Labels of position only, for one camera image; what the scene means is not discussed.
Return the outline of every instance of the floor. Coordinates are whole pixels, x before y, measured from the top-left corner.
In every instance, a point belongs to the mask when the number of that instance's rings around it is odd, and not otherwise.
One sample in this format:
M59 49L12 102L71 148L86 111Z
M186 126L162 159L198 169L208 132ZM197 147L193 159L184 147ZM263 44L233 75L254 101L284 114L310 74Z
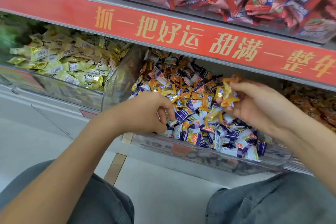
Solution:
M0 118L0 191L26 168L55 159L72 142L65 137ZM115 153L107 151L95 173L105 177ZM132 199L135 224L204 223L211 195L222 187L247 184L271 174L232 176L229 186L127 157L115 186Z

